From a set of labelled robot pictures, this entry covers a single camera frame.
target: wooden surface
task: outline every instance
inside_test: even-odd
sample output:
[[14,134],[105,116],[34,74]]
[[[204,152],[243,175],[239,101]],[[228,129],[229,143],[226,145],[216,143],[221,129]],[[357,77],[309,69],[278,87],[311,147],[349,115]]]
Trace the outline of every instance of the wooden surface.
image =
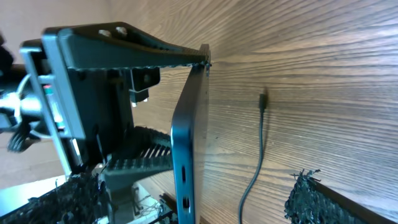
[[[124,21],[173,44],[196,49],[210,44],[213,66],[201,211],[207,222],[237,223],[238,203],[258,160],[257,102],[264,86],[270,94],[267,148],[246,200],[244,222],[288,223],[283,210],[294,185],[289,174],[302,169],[321,169],[318,178],[324,184],[398,221],[398,2],[70,4],[62,5],[67,12],[49,9],[28,18],[38,17],[42,28]],[[25,19],[13,26],[16,22],[8,19],[11,25],[5,29],[7,18],[0,18],[0,29],[15,34],[7,38],[15,51],[15,43],[28,38],[23,35],[31,27],[27,24],[34,22]],[[188,71],[163,70],[161,84],[150,89],[149,102],[134,109],[135,123],[169,131]],[[142,183],[154,195],[174,194],[171,172]]]

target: white wire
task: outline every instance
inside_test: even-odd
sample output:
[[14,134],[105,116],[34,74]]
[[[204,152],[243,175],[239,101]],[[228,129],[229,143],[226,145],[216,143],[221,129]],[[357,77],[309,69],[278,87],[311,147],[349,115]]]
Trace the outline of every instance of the white wire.
[[[14,111],[14,116],[15,117],[21,118],[22,92],[24,91],[24,88],[25,88],[27,82],[29,81],[29,78],[30,78],[30,74],[25,75],[25,77],[21,80],[21,82],[18,85],[16,94],[17,94],[18,99],[19,99],[19,106],[15,108],[15,111]],[[38,132],[36,130],[31,130],[30,133],[33,134],[34,136],[36,136],[38,138],[42,138],[42,139],[50,139],[51,138],[51,136],[46,135],[46,134],[42,134],[42,133],[40,133],[40,132]]]
[[22,98],[22,92],[24,91],[24,88],[26,86],[26,83],[29,81],[29,78],[30,78],[30,74],[25,75],[25,77],[19,83],[17,91],[15,92],[15,94],[10,95],[11,97],[15,98],[14,117],[18,121],[18,123],[22,122],[21,98]]
[[18,85],[16,93],[19,96],[19,99],[22,98],[22,91],[24,91],[24,88],[26,86],[26,83],[29,81],[30,74],[25,75],[25,77],[21,80],[21,82]]

